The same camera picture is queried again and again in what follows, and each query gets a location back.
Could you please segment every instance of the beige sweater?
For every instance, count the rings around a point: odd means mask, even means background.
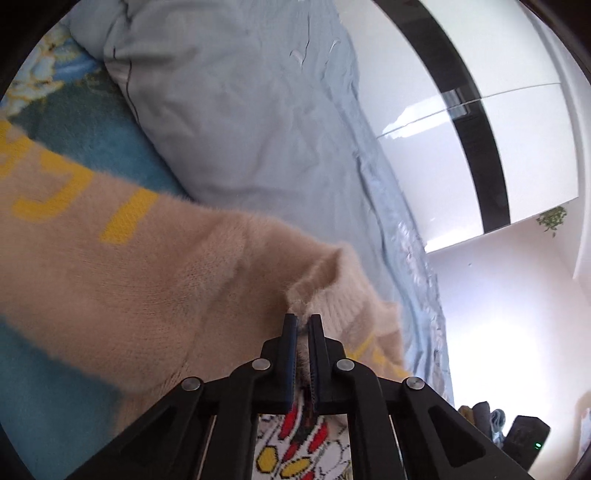
[[[188,375],[256,358],[283,315],[400,379],[398,308],[346,245],[94,172],[0,119],[0,312],[51,357],[124,394],[118,429]],[[306,347],[298,353],[306,364]]]

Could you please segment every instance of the bed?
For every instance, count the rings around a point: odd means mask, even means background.
[[[202,15],[213,28],[192,37],[202,42],[205,58],[189,77],[201,95],[176,95],[163,83],[182,79],[183,65],[198,49],[180,54],[166,31],[160,31],[158,45],[156,34],[151,44],[138,41],[145,33],[141,27],[149,31],[150,21],[162,16],[156,8],[162,2],[152,1],[153,17],[137,20],[129,9],[139,3],[84,1],[53,27],[2,99],[8,119],[32,139],[93,170],[205,205],[274,215],[321,240],[351,243],[379,294],[401,305],[407,369],[453,403],[436,278],[389,162],[359,107],[355,52],[332,0],[220,2],[223,15]],[[201,2],[171,0],[167,8],[175,5],[177,19],[187,21],[189,4]],[[203,2],[202,8],[210,4]],[[130,18],[139,25],[132,34],[125,30]],[[113,32],[121,35],[120,48],[109,43]],[[216,48],[208,50],[212,44]],[[150,51],[159,58],[146,60]],[[147,76],[154,67],[150,62],[170,56],[177,73],[164,72],[158,81]],[[211,77],[200,77],[209,71],[231,74],[237,79],[231,90],[243,96],[221,95]],[[259,102],[271,90],[262,95],[259,82],[275,89],[272,101]],[[281,102],[284,108],[277,110]],[[183,103],[190,103],[190,112],[179,109]],[[158,105],[167,111],[154,114]],[[278,116],[266,122],[271,113]],[[282,124],[285,118],[290,121]],[[53,361],[3,323],[0,345],[2,425],[36,479],[64,478],[109,440],[118,392]],[[278,441],[284,421],[262,419],[259,449]],[[307,416],[300,404],[286,445],[298,451],[323,428],[323,420]],[[309,471],[318,478],[347,475],[346,431],[322,445]],[[283,457],[285,462],[296,458]],[[274,478],[280,471],[277,465],[255,474]]]

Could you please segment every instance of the hanging plant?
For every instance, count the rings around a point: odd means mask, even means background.
[[[564,210],[564,207],[556,207],[547,212],[541,213],[536,220],[539,225],[546,227],[544,232],[552,230],[552,237],[555,237],[556,229],[563,224],[564,217],[566,217],[566,210]]]

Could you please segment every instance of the metal rivet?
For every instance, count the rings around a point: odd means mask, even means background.
[[[271,366],[271,362],[266,358],[257,358],[252,362],[252,367],[255,370],[266,370]]]
[[[342,358],[338,362],[336,362],[336,368],[342,370],[343,372],[350,372],[355,367],[355,363],[348,358]]]
[[[409,388],[413,390],[422,390],[425,386],[425,382],[422,378],[419,377],[409,377],[407,378],[407,385]]]
[[[187,392],[192,392],[201,387],[201,380],[197,377],[187,377],[183,380],[183,383],[181,383],[181,387]]]

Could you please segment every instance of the white wall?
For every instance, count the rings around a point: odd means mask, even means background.
[[[435,252],[456,406],[502,408],[552,428],[530,474],[566,478],[591,407],[591,307],[534,220]]]
[[[591,271],[588,266],[591,260],[591,198],[586,194],[591,189],[591,86],[573,56],[552,30],[525,10],[540,33],[560,75],[577,150],[579,197],[564,205],[568,215],[557,232],[556,245],[569,271],[574,277],[580,277],[583,291],[586,291],[587,298],[591,300]]]

